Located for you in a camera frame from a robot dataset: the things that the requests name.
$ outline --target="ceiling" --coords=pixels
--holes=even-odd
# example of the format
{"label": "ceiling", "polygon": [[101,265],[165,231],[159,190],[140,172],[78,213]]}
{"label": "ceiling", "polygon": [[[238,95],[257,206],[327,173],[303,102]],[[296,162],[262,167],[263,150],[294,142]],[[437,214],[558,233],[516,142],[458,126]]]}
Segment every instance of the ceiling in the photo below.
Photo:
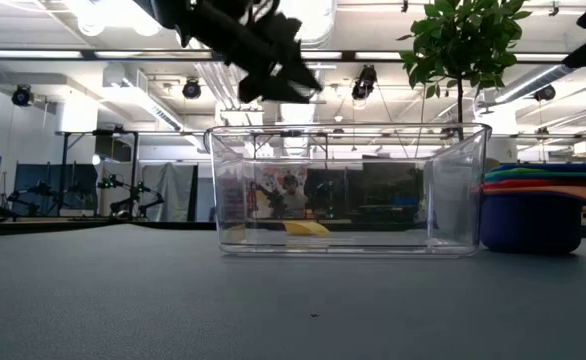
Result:
{"label": "ceiling", "polygon": [[[411,47],[410,41],[395,39],[409,33],[413,21],[423,18],[422,5],[427,1],[410,1],[409,12],[400,12],[399,1],[338,0],[335,26],[324,49],[330,50],[401,50]],[[521,20],[523,38],[515,52],[566,53],[586,41],[586,30],[575,25],[577,14],[586,9],[586,0],[557,1],[560,13],[549,17],[551,1],[528,1],[535,16]],[[72,13],[63,12],[62,1],[30,2],[28,0],[3,0],[0,2],[0,48],[85,48],[100,49],[178,49],[172,31],[161,30],[154,36],[141,36],[130,28],[106,28],[100,35],[89,37],[77,30],[77,19]],[[106,122],[119,121],[130,129],[153,130],[158,122],[151,114],[135,103],[109,99],[103,89],[102,62],[37,62],[2,61],[3,73],[56,73],[64,74],[90,89],[104,102],[111,102],[129,116],[105,116]],[[350,87],[359,74],[362,64],[340,63],[328,65],[324,70],[325,90],[320,96],[315,120],[334,122],[337,115],[349,122],[431,122],[439,121],[438,115],[455,103],[456,92],[449,97],[432,98],[423,102],[422,89],[411,89],[401,64],[374,64],[378,74],[378,86],[367,100],[366,107],[354,109],[350,99]],[[202,84],[202,96],[186,100],[182,86],[187,78],[198,77],[192,63],[176,62],[127,62],[129,73],[141,70],[150,80],[150,91],[174,113],[183,117],[191,129],[215,126],[216,98]],[[538,65],[515,65],[507,69],[504,82],[510,82],[538,68]],[[521,99],[514,102],[518,130],[531,132],[540,125],[566,118],[586,110],[586,69],[579,69],[553,83],[557,95],[553,101],[538,103]],[[465,88],[465,108],[473,102],[470,88]],[[264,122],[278,121],[278,107],[261,104]],[[586,118],[558,132],[575,133],[586,130]]]}

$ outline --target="gray table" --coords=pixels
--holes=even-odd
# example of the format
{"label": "gray table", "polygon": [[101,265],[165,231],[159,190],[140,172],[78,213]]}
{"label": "gray table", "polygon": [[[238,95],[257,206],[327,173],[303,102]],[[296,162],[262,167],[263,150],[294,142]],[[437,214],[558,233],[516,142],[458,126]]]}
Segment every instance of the gray table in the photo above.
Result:
{"label": "gray table", "polygon": [[0,359],[586,359],[586,241],[370,260],[133,225],[0,237]]}

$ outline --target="transparent bin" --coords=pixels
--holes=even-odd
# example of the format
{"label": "transparent bin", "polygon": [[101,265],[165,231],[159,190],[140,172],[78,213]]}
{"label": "transparent bin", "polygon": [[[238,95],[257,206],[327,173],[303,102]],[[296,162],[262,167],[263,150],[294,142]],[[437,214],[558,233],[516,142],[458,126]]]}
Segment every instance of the transparent bin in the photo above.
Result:
{"label": "transparent bin", "polygon": [[472,254],[490,133],[482,124],[213,128],[220,248]]}

